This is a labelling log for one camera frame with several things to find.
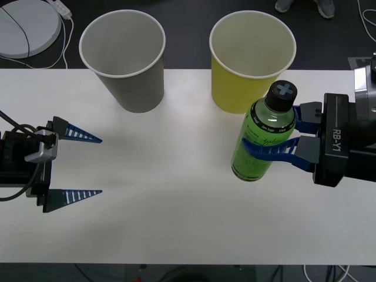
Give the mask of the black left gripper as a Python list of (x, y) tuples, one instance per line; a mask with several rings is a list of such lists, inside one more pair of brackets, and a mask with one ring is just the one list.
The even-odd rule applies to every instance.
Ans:
[[(59, 135), (60, 140), (102, 143), (103, 140), (74, 126), (67, 120), (54, 116), (46, 127)], [(37, 151), (39, 142), (16, 129), (5, 131), (1, 137), (1, 187), (23, 187), (31, 180), (27, 196), (37, 196), (37, 206), (43, 213), (53, 212), (71, 204), (101, 194), (102, 190), (49, 190), (52, 162), (36, 164), (25, 161), (25, 156)]]

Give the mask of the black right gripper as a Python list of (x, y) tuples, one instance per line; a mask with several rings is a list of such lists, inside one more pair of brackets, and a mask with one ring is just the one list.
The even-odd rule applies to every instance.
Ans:
[(272, 146), (256, 145), (243, 138), (246, 152), (259, 160), (286, 162), (314, 172), (314, 183), (322, 186), (336, 187), (344, 177), (356, 179), (350, 149), (351, 125), (357, 115), (348, 95), (326, 93), (323, 115), (321, 102), (302, 103), (293, 109), (295, 129), (311, 135), (318, 132), (319, 138), (300, 136)]

